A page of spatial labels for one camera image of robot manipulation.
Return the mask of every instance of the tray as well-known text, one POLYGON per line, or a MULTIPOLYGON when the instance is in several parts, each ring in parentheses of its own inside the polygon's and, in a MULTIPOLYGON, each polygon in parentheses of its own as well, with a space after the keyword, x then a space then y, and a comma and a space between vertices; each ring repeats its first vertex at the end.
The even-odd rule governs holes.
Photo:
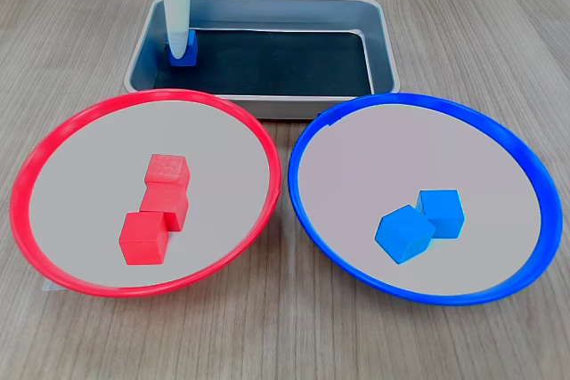
POLYGON ((190 28, 198 64, 173 68, 164 4, 155 0, 126 90, 212 93, 263 119, 312 119, 339 102, 399 90, 383 12, 371 0, 191 0, 190 28))

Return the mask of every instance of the black tray bottom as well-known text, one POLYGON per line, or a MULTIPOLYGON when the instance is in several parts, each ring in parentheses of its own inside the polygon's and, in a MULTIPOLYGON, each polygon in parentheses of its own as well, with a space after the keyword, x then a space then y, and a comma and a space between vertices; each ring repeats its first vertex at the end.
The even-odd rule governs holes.
POLYGON ((198 30, 195 67, 163 52, 154 88, 231 95, 356 97, 371 93, 362 39, 352 33, 198 30))

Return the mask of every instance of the wooden table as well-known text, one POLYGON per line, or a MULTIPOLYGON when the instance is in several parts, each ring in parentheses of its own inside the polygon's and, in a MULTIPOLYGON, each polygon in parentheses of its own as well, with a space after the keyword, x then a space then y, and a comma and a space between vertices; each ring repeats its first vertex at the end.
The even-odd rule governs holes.
MULTIPOLYGON (((128 301, 43 291, 12 239, 12 183, 51 129, 123 92, 151 1, 0 0, 0 378, 569 378, 567 231, 526 290, 483 306, 431 307, 332 264, 302 230, 285 184, 263 236, 197 285, 128 301)), ((508 126, 570 204, 570 0, 377 1, 402 90, 508 126)), ((266 125, 285 173, 305 124, 266 125)))

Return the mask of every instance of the metal tray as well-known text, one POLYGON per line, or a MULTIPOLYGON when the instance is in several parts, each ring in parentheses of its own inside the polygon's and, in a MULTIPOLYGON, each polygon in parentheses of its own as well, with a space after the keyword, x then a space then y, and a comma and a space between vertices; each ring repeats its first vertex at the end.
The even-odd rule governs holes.
MULTIPOLYGON (((198 31, 353 33, 362 39, 362 63, 366 67, 370 93, 399 91, 384 15, 381 7, 372 0, 191 0, 190 28, 198 31)), ((155 0, 126 72, 128 92, 156 87, 159 69, 164 64, 166 41, 164 4, 162 0, 155 0)), ((303 61, 311 61, 311 56, 300 55, 301 66, 303 61)), ((168 85, 164 79, 160 86, 176 87, 168 85)), ((213 94, 241 105, 260 119, 293 120, 315 118, 339 102, 364 95, 213 94)))

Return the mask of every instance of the wooden block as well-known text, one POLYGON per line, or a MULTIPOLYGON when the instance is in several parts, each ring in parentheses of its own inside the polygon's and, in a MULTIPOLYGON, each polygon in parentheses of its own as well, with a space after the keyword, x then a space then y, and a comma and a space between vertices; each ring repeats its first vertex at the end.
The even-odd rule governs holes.
POLYGON ((186 190, 179 184, 149 182, 141 212, 164 213, 168 231, 181 231, 188 213, 186 190))
POLYGON ((164 214, 127 214, 118 243, 127 264, 162 264, 168 245, 164 214))
POLYGON ((183 186, 184 191, 187 191, 190 183, 190 168, 186 163, 186 158, 173 155, 152 155, 144 182, 146 184, 152 182, 178 184, 183 186))
POLYGON ((456 190, 421 190, 416 209, 436 227, 434 238, 456 239, 465 215, 456 190))
POLYGON ((382 217, 376 242, 398 263, 404 263, 428 249, 436 227, 411 205, 382 217))

